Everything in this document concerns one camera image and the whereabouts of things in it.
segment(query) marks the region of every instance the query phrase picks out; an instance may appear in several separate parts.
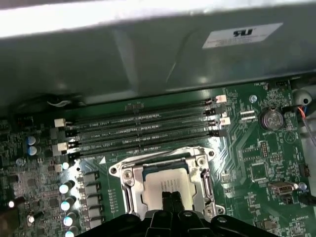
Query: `white wire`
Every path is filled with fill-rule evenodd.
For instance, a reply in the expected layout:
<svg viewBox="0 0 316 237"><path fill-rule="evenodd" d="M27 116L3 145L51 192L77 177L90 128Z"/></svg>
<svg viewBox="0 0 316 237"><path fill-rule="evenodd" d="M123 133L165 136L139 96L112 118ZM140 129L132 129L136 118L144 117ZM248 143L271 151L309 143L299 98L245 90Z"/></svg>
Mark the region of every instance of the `white wire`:
<svg viewBox="0 0 316 237"><path fill-rule="evenodd" d="M66 106L68 104L71 104L71 101L70 100L63 100L63 101L61 101L61 102L59 102L57 104L53 104L53 103L50 103L49 101L47 101L47 103L49 105L51 105L51 106L55 106L55 107L59 107L60 108L60 107Z"/></svg>
<svg viewBox="0 0 316 237"><path fill-rule="evenodd" d="M316 138L314 137L312 130L311 130L310 126L308 125L306 118L302 118L302 121L303 121L303 124L304 124L309 136L311 137L311 140L312 140L314 146L316 147Z"/></svg>

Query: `integrated circuit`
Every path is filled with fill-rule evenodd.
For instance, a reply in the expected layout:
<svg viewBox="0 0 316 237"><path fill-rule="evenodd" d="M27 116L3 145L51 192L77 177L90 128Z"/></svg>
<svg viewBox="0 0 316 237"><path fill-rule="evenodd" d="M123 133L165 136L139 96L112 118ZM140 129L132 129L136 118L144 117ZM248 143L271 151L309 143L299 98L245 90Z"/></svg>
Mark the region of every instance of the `integrated circuit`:
<svg viewBox="0 0 316 237"><path fill-rule="evenodd" d="M58 201L58 199L57 199L57 198L51 198L51 199L49 200L49 206L50 206L51 208L58 207L58 206L59 206L59 201Z"/></svg>
<svg viewBox="0 0 316 237"><path fill-rule="evenodd" d="M266 163L261 162L261 163L252 164L250 167L250 173L251 173L251 180L253 182L266 180L268 176Z"/></svg>

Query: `capacitor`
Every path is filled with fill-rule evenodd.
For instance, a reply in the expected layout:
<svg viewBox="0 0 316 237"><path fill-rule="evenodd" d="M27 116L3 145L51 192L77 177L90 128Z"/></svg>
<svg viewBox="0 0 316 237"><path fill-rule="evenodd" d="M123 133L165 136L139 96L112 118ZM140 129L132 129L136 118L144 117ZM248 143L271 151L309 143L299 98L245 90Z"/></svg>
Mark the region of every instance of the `capacitor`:
<svg viewBox="0 0 316 237"><path fill-rule="evenodd" d="M68 197L60 204L60 208L63 211L68 211L74 205L76 200L77 199L74 196Z"/></svg>
<svg viewBox="0 0 316 237"><path fill-rule="evenodd" d="M25 203L25 198L21 196L21 197L17 197L16 199L10 201L8 203L8 205L10 208L13 208L13 207L18 206L22 203Z"/></svg>
<svg viewBox="0 0 316 237"><path fill-rule="evenodd" d="M35 213L35 214L33 214L33 215L28 215L28 222L29 223L33 223L33 222L35 222L37 219L39 219L41 216L43 216L44 215L44 212L42 212L42 211L39 211L39 212L37 212L37 213Z"/></svg>
<svg viewBox="0 0 316 237"><path fill-rule="evenodd" d="M28 154L30 156L35 156L35 155L38 155L39 153L41 153L41 147L39 146L30 146L28 148Z"/></svg>
<svg viewBox="0 0 316 237"><path fill-rule="evenodd" d="M76 226L71 226L65 233L65 237L75 237L79 234L79 230Z"/></svg>
<svg viewBox="0 0 316 237"><path fill-rule="evenodd" d="M298 183L298 189L305 191L307 189L307 184L303 182Z"/></svg>
<svg viewBox="0 0 316 237"><path fill-rule="evenodd" d="M15 163L17 166L23 166L25 164L25 160L22 158L18 158L16 159Z"/></svg>
<svg viewBox="0 0 316 237"><path fill-rule="evenodd" d="M36 136L28 136L26 138L26 143L29 145L29 146L33 146L34 144L38 144L40 142L40 139Z"/></svg>
<svg viewBox="0 0 316 237"><path fill-rule="evenodd" d="M277 109L270 108L259 115L259 123L264 130L277 131L284 126L284 118Z"/></svg>
<svg viewBox="0 0 316 237"><path fill-rule="evenodd" d="M64 162L62 164L62 167L63 167L64 170L69 169L69 163L68 162Z"/></svg>
<svg viewBox="0 0 316 237"><path fill-rule="evenodd" d="M75 185L75 182L73 180L69 180L66 183L63 183L60 187L59 187L59 192L61 194L66 194L70 189L73 188L73 186Z"/></svg>
<svg viewBox="0 0 316 237"><path fill-rule="evenodd" d="M69 212L68 215L64 218L64 225L65 226L71 226L76 222L76 214L73 212Z"/></svg>

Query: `cable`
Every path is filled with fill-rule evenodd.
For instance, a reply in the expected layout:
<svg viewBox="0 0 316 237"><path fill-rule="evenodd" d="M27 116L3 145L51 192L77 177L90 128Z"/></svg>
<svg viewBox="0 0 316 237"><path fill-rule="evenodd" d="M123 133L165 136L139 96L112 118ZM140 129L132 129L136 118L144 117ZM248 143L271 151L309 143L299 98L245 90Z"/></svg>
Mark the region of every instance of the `cable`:
<svg viewBox="0 0 316 237"><path fill-rule="evenodd" d="M304 113L304 111L303 111L303 109L301 107L298 107L298 110L300 111L300 113L302 115L302 122L303 122L303 124L304 124L304 126L305 126L305 128L306 128L306 130L307 130L307 132L308 132L308 134L309 134L314 146L316 147L316 138L314 137L314 135L312 133L312 130L311 130L311 128L310 128L310 126L309 126L309 124L308 124L308 122L306 120L305 113Z"/></svg>
<svg viewBox="0 0 316 237"><path fill-rule="evenodd" d="M302 118L306 119L306 116L305 116L305 113L304 113L302 107L298 107L298 110L300 111Z"/></svg>

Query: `metal panel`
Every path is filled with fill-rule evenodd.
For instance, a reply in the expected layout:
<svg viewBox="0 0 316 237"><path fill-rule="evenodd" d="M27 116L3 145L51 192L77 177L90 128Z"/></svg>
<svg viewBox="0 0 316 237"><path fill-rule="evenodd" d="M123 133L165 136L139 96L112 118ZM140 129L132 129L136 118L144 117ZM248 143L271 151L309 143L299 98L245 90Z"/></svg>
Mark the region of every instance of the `metal panel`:
<svg viewBox="0 0 316 237"><path fill-rule="evenodd" d="M315 68L315 2L96 1L13 11L0 11L8 22L0 26L0 106L70 92L97 103ZM202 49L211 31L270 23L283 26L263 42Z"/></svg>

